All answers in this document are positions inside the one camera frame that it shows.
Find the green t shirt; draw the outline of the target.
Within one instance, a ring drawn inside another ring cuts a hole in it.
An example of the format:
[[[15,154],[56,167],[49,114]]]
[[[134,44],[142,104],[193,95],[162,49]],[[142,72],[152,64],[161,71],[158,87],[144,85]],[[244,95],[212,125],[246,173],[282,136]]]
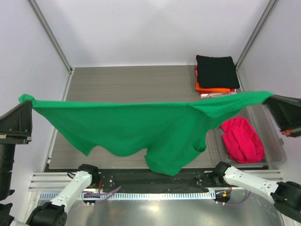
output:
[[[271,96],[251,91],[196,102],[121,104],[37,100],[23,94],[19,102],[30,101],[84,155],[97,146],[119,157],[145,149],[151,171],[174,176],[205,151],[208,131]]]

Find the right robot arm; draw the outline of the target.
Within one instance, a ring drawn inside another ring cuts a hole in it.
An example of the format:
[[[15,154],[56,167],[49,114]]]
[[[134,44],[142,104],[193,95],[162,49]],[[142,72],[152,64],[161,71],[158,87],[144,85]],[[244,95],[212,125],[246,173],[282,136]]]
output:
[[[301,135],[301,100],[273,95],[264,104],[272,114],[282,134],[287,137]],[[270,201],[285,216],[301,221],[301,185],[295,182],[276,182],[247,174],[230,164],[220,162],[211,173],[213,183],[244,188]]]

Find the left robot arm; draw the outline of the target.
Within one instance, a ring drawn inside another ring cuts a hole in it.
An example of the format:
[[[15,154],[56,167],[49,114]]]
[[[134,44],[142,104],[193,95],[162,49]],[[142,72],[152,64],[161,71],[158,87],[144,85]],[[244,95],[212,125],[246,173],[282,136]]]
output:
[[[32,102],[25,101],[0,118],[0,199],[15,191],[10,188],[16,145],[27,145],[32,138]],[[64,226],[67,214],[82,192],[99,185],[98,168],[82,164],[71,182],[52,200],[36,207],[25,223],[10,215],[12,203],[1,204],[2,226]]]

